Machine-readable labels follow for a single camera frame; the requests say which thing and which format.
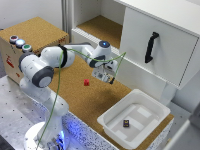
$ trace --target cabinet drawer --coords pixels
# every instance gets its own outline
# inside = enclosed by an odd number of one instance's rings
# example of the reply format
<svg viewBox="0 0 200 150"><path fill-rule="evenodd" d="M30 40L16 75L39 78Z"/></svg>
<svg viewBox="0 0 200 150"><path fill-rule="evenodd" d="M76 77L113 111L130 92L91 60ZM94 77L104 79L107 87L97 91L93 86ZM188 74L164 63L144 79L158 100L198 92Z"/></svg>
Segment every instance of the cabinet drawer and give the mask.
<svg viewBox="0 0 200 150"><path fill-rule="evenodd" d="M153 32L159 37L154 40L153 60L145 63ZM179 86L197 40L191 34L126 8L120 53L127 52L126 57L134 63Z"/></svg>

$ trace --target black handle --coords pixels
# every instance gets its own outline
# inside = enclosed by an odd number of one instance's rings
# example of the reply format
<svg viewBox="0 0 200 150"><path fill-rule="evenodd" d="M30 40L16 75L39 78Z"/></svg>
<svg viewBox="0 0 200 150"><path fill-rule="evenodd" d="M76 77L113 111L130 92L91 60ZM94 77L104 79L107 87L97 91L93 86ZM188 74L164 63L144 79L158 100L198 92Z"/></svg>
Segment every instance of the black handle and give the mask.
<svg viewBox="0 0 200 150"><path fill-rule="evenodd" d="M156 32L153 32L151 38L149 39L147 52L146 52L146 56L145 56L145 63L149 63L153 59L153 57L151 56L151 52L152 52L152 48L153 48L153 44L154 44L154 39L156 39L157 37L159 37L159 34Z"/></svg>

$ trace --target cabinet top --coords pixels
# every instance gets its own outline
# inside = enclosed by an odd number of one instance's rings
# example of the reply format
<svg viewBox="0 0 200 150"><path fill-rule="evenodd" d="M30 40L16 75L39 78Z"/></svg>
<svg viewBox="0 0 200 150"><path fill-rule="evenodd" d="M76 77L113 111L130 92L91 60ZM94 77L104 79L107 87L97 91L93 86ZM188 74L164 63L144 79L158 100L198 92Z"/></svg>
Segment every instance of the cabinet top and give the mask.
<svg viewBox="0 0 200 150"><path fill-rule="evenodd" d="M114 0L134 10L200 37L200 1Z"/></svg>

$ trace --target white tray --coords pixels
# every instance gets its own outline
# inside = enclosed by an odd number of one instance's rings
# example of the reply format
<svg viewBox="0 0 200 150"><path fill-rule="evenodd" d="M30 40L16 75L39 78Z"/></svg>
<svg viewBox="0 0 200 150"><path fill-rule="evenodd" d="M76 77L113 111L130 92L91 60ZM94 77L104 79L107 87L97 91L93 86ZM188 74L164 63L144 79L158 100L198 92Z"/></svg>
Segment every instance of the white tray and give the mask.
<svg viewBox="0 0 200 150"><path fill-rule="evenodd" d="M105 133L126 149L137 148L169 115L170 109L140 90L133 90L97 120ZM123 127L129 120L129 127Z"/></svg>

